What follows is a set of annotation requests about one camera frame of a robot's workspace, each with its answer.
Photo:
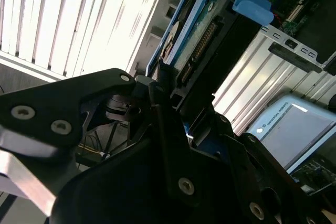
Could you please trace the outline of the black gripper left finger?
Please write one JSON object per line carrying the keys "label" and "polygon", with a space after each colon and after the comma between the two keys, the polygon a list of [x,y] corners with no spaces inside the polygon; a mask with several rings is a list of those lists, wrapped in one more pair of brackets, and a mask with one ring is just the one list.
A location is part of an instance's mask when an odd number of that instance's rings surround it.
{"label": "black gripper left finger", "polygon": [[126,121],[133,146],[152,143],[165,191],[189,207],[201,202],[193,156],[165,83],[109,69],[1,96],[1,174],[39,208],[53,208],[76,176],[74,152],[99,126]]}

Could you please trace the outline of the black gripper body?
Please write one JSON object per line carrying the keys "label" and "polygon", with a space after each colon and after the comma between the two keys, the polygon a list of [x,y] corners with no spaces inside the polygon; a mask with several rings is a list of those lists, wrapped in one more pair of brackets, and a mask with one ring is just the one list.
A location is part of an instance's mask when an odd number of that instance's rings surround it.
{"label": "black gripper body", "polygon": [[51,223],[245,223],[228,167],[191,151],[201,202],[189,207],[165,191],[162,165],[148,140],[72,179],[57,197]]}

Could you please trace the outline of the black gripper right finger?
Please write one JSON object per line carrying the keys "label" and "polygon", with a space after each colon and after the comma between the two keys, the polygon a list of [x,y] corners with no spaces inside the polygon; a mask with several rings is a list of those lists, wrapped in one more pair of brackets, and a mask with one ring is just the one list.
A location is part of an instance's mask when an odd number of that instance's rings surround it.
{"label": "black gripper right finger", "polygon": [[214,114],[216,140],[232,168],[240,199],[261,223],[327,223],[326,216],[249,133],[236,136],[228,119]]}

